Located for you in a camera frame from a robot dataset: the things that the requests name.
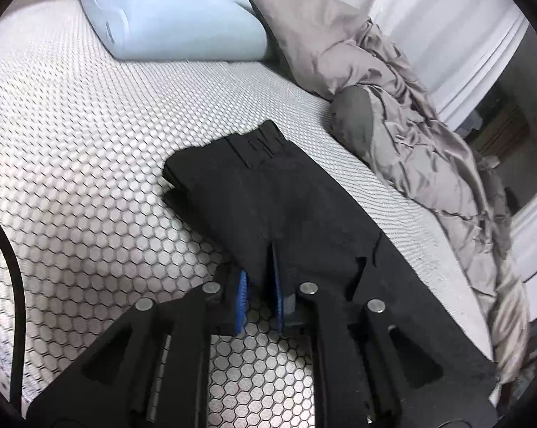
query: black pants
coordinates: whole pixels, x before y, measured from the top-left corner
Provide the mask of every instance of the black pants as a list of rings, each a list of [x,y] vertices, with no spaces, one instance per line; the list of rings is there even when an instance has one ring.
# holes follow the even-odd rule
[[[461,376],[469,397],[492,391],[493,362],[359,204],[272,121],[174,153],[163,176],[175,187],[166,202],[198,218],[257,286],[268,282],[275,246],[283,296],[311,281],[355,304],[379,297],[407,337]]]

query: curtain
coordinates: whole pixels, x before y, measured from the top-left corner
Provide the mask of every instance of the curtain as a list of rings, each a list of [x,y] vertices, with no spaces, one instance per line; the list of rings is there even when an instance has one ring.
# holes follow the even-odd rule
[[[457,129],[516,51],[528,22],[512,0],[341,0],[407,55],[441,121]]]

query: beige blanket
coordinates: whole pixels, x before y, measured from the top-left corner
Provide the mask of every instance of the beige blanket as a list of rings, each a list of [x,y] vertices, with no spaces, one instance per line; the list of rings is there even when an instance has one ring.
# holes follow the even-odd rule
[[[336,0],[250,0],[304,89],[332,101],[332,134],[386,184],[439,219],[487,318],[500,381],[522,364],[529,329],[510,268],[503,188],[438,121],[409,62],[365,15]]]

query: light blue pillow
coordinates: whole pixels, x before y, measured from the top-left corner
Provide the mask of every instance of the light blue pillow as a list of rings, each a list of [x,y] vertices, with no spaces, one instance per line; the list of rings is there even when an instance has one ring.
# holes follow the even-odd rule
[[[268,54],[248,0],[81,0],[119,60],[253,61]]]

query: bed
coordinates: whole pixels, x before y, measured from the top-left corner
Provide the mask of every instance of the bed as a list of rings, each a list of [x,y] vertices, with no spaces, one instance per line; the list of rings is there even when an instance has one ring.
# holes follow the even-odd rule
[[[137,299],[176,299],[214,275],[226,253],[165,207],[163,162],[265,119],[356,199],[492,358],[487,325],[438,222],[325,131],[328,107],[259,62],[117,62],[78,0],[4,17],[0,222],[26,288],[26,403]],[[13,317],[0,253],[2,390]],[[256,298],[247,319],[245,333],[211,343],[209,424],[313,426],[306,344],[279,337]]]

